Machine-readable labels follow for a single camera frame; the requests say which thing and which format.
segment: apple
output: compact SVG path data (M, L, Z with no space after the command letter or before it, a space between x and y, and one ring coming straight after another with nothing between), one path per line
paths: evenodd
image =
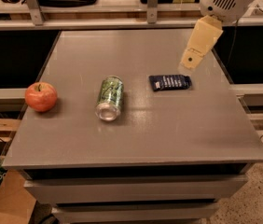
M25 92L25 102L37 112L49 111L57 102L55 88L46 82L36 82Z

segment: metal cabinet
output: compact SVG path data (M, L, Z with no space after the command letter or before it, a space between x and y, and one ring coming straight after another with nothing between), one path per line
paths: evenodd
M178 72L190 33L62 32L40 78L58 102L47 113L27 108L3 165L22 171L63 223L209 217L263 162L263 144L212 53L191 89L152 91L149 75ZM94 109L110 75L123 80L124 107L105 122Z

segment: green can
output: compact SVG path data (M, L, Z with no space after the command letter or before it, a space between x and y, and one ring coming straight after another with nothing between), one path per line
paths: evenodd
M119 77L110 76L103 80L96 104L97 117L112 121L121 114L123 90L123 82Z

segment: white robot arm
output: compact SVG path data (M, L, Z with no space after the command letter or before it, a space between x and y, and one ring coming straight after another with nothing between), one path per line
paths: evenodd
M235 22L254 0L200 0L201 14L204 16L195 25L187 48L181 59L179 70L193 70L206 53L213 48L222 35L223 22Z

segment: table surface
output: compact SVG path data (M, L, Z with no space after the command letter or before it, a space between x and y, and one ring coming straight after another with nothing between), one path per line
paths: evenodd
M263 144L209 52L186 91L153 92L150 75L178 74L191 29L64 31L41 77L58 91L28 108L3 165L12 169L253 163ZM102 80L123 80L112 122L94 113Z

